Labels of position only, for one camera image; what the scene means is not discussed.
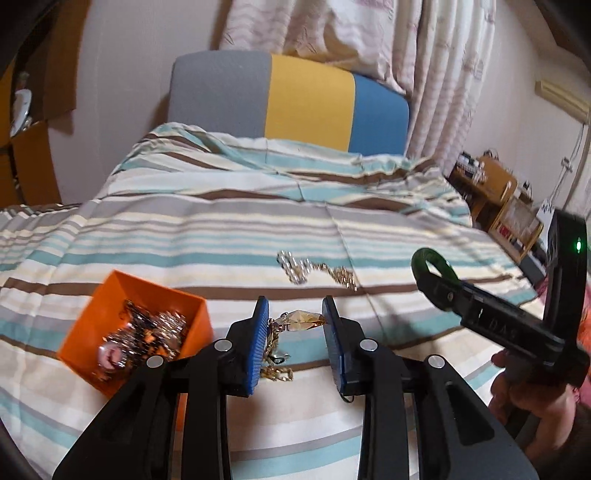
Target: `headboard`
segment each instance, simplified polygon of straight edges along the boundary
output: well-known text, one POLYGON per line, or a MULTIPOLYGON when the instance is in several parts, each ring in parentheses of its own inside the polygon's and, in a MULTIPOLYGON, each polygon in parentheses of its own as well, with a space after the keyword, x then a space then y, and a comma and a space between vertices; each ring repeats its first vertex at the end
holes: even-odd
POLYGON ((403 154, 408 103, 361 75, 260 51, 177 58, 168 120, 235 137, 285 138, 337 150, 403 154))

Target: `orange box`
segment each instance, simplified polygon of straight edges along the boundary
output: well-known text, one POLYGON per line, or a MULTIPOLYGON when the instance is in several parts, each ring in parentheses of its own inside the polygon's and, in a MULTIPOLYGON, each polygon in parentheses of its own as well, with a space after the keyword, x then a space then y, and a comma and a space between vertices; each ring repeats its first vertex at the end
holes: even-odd
POLYGON ((103 338, 127 324, 126 316, 121 315, 125 300, 151 312, 179 312, 187 319, 187 337, 178 358, 196 354, 213 340, 205 299, 113 270, 96 289, 57 353, 62 362, 108 398, 125 380, 101 382, 93 372, 98 367, 103 338))

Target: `green ring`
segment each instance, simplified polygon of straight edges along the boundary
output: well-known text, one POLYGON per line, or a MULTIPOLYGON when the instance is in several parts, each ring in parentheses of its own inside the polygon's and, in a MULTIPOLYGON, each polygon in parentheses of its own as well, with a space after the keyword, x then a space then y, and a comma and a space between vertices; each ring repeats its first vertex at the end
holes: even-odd
POLYGON ((429 272, 427 263, 433 265, 442 278, 460 283, 460 279, 457 277, 456 272, 453 271, 452 266, 432 248, 420 248, 414 253, 410 266, 413 269, 415 280, 418 281, 419 277, 429 272))

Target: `air conditioner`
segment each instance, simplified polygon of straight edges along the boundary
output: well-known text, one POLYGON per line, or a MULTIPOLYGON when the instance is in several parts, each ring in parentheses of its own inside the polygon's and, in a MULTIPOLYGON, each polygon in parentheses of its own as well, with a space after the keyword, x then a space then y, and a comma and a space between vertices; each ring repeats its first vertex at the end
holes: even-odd
POLYGON ((547 80, 538 80, 535 83, 535 92, 538 96, 553 103, 579 122, 583 124, 589 123, 589 112, 591 111, 589 102, 547 80))

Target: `jewelry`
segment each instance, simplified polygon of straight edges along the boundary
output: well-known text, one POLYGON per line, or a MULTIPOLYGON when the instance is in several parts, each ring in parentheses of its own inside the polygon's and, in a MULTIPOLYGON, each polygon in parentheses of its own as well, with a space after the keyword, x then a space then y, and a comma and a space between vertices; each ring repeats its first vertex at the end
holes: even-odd
POLYGON ((95 375, 101 381, 129 375, 152 355, 174 360, 180 353, 187 330, 186 319, 180 313, 152 314, 125 300, 122 319, 124 317, 125 326, 104 337, 99 346, 95 375))
POLYGON ((325 324, 324 317, 319 313, 310 313, 303 310, 295 310, 291 313, 283 313, 277 320, 269 318, 267 332, 267 346, 263 353, 263 362, 267 365, 261 368, 261 377, 273 381, 291 382, 294 379, 293 370, 290 367, 278 367, 290 357, 289 353, 279 355, 279 334, 281 332, 302 332, 325 324))
POLYGON ((277 254, 277 262, 287 274, 290 282, 296 285, 306 283, 308 281, 308 274, 312 270, 321 270, 328 273, 328 275, 330 275, 338 284, 343 285, 350 290, 357 291, 355 276, 351 270, 348 270, 345 267, 332 268, 325 263, 313 262, 309 258, 298 260, 291 254, 291 252, 286 252, 285 250, 281 250, 277 254))

